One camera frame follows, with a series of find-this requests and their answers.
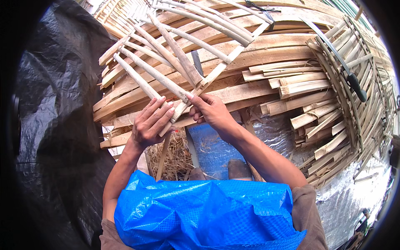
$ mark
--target fingernail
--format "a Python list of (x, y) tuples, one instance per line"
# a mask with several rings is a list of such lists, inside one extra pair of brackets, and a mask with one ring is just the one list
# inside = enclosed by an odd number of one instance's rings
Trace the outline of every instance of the fingernail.
[(191, 99), (194, 97), (194, 95), (193, 95), (192, 93), (186, 92), (186, 97), (187, 97), (189, 100), (191, 100)]

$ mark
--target hand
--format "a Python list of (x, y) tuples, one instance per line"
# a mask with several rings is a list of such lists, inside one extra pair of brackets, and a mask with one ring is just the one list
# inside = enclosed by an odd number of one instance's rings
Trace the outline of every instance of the hand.
[(208, 94), (194, 96), (191, 93), (186, 93), (186, 97), (193, 104), (189, 111), (189, 115), (193, 116), (193, 120), (197, 124), (207, 122), (224, 141), (229, 142), (234, 137), (234, 132), (237, 128), (241, 127), (217, 96)]
[(130, 139), (142, 150), (148, 146), (162, 142), (167, 134), (176, 129), (175, 127), (171, 127), (163, 137), (158, 135), (175, 111), (173, 102), (169, 102), (161, 107), (164, 102), (165, 96), (158, 100), (157, 98), (153, 98), (135, 118)]

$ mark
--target knife blade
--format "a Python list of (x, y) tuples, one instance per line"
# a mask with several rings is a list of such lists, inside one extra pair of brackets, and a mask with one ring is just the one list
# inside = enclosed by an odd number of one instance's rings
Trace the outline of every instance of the knife blade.
[(350, 72), (350, 69), (348, 68), (347, 64), (344, 62), (343, 58), (339, 55), (338, 51), (335, 49), (333, 44), (329, 41), (329, 39), (322, 33), (322, 31), (311, 21), (300, 18), (303, 22), (305, 22), (310, 28), (312, 28), (313, 31), (317, 33), (317, 35), (326, 43), (326, 45), (331, 49), (331, 51), (335, 54), (336, 58), (339, 60), (339, 62), (342, 64), (344, 70), (347, 72), (347, 79), (350, 83), (350, 86), (353, 88), (353, 90), (356, 92), (358, 98), (362, 102), (367, 101), (367, 93), (365, 90), (362, 90), (360, 87), (360, 83), (358, 82), (358, 79), (356, 75), (353, 72)]

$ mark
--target bamboo shaving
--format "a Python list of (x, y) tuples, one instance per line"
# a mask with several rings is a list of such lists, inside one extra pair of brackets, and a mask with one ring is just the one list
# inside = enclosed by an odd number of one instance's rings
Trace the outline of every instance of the bamboo shaving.
[[(193, 169), (192, 156), (189, 152), (188, 140), (184, 129), (173, 132), (170, 145), (164, 161), (162, 180), (187, 180), (187, 175)], [(158, 162), (160, 161), (163, 143), (155, 144), (147, 148), (150, 157), (149, 168), (157, 176)]]

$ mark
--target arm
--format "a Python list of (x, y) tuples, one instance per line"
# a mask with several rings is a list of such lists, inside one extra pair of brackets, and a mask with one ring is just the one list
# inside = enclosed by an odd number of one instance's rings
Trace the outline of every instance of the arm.
[(174, 114), (175, 108), (173, 107), (173, 102), (161, 107), (164, 101), (165, 96), (159, 100), (153, 98), (135, 118), (132, 135), (128, 139), (104, 186), (103, 219), (107, 218), (114, 222), (114, 211), (118, 197), (128, 184), (130, 175), (135, 170), (140, 155), (145, 148), (162, 142), (167, 135), (160, 137), (158, 133), (168, 123)]
[(186, 96), (193, 104), (189, 115), (198, 124), (210, 124), (221, 139), (232, 144), (267, 182), (285, 183), (291, 189), (307, 184), (302, 172), (292, 162), (240, 126), (221, 99), (207, 94)]

